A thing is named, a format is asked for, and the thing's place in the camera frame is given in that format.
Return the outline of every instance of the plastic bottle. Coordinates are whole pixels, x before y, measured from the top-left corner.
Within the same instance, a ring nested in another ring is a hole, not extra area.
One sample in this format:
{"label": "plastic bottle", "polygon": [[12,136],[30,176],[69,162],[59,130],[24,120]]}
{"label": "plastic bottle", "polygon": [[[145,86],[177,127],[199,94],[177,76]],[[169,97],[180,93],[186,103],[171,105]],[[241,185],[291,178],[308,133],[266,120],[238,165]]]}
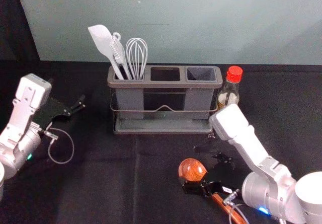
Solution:
{"label": "plastic bottle", "polygon": [[226,82],[223,88],[220,90],[218,94],[218,110],[223,107],[232,104],[238,103],[239,101],[239,83],[242,79],[243,69],[239,66],[231,66],[227,71]]}

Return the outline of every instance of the orange ladle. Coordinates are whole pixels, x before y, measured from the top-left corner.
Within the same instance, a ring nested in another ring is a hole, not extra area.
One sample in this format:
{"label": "orange ladle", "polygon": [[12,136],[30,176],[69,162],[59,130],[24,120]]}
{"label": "orange ladle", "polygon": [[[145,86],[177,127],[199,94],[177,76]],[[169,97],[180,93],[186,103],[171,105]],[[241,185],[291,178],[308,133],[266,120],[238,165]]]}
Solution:
{"label": "orange ladle", "polygon": [[[183,177],[188,181],[201,181],[204,175],[207,173],[206,168],[203,164],[193,158],[185,159],[179,165],[179,177]],[[227,214],[230,213],[231,207],[229,205],[224,205],[222,203],[223,199],[217,194],[214,193],[211,198],[223,209]],[[233,210],[231,213],[231,219],[236,224],[247,224],[246,221],[236,212]]]}

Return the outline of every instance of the red bottle cap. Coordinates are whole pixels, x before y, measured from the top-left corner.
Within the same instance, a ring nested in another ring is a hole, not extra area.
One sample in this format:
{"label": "red bottle cap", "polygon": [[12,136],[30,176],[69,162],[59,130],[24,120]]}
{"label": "red bottle cap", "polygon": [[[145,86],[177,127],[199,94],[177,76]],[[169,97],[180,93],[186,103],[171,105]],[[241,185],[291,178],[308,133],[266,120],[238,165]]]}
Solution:
{"label": "red bottle cap", "polygon": [[227,80],[232,83],[239,83],[242,79],[243,69],[239,66],[233,65],[227,71]]}

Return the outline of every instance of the wire whisk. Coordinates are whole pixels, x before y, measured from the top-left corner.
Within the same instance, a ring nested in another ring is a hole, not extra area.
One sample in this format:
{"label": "wire whisk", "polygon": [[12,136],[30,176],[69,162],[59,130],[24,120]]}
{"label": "wire whisk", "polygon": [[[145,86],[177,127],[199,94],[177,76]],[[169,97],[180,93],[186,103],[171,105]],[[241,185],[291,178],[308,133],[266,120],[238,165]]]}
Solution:
{"label": "wire whisk", "polygon": [[126,57],[134,80],[143,79],[147,61],[147,44],[141,38],[131,38],[126,43]]}

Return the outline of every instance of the cable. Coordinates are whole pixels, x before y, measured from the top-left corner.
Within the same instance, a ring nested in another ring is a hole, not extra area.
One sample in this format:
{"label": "cable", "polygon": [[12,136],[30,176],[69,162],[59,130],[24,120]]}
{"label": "cable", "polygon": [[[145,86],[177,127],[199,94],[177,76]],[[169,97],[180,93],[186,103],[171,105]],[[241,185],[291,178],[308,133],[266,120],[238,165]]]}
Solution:
{"label": "cable", "polygon": [[57,130],[57,131],[60,131],[60,132],[65,133],[65,134],[69,137],[69,139],[70,139],[70,141],[71,141],[71,146],[72,146],[71,156],[70,156],[70,158],[69,158],[68,160],[66,160],[66,161],[64,161],[64,162],[59,162],[59,161],[55,160],[55,159],[51,156],[50,148],[51,148],[51,146],[53,145],[53,142],[51,142],[51,143],[49,144],[49,146],[48,146],[48,156],[49,156],[49,158],[50,158],[54,163],[59,164],[59,165],[67,164],[69,161],[71,161],[71,160],[72,160],[72,157],[74,157],[74,151],[75,151],[74,141],[72,140],[71,136],[70,136],[67,132],[65,132],[64,130],[61,130],[61,129],[59,129],[59,128],[54,128],[54,127],[51,127],[50,129],[52,129],[52,130]]}
{"label": "cable", "polygon": [[232,224],[231,222],[231,214],[233,212],[234,209],[236,209],[240,215],[244,218],[244,220],[246,221],[247,224],[250,224],[249,221],[247,220],[246,216],[243,214],[243,212],[238,208],[238,206],[241,206],[242,204],[234,204],[231,209],[230,209],[230,212],[229,212],[229,224]]}

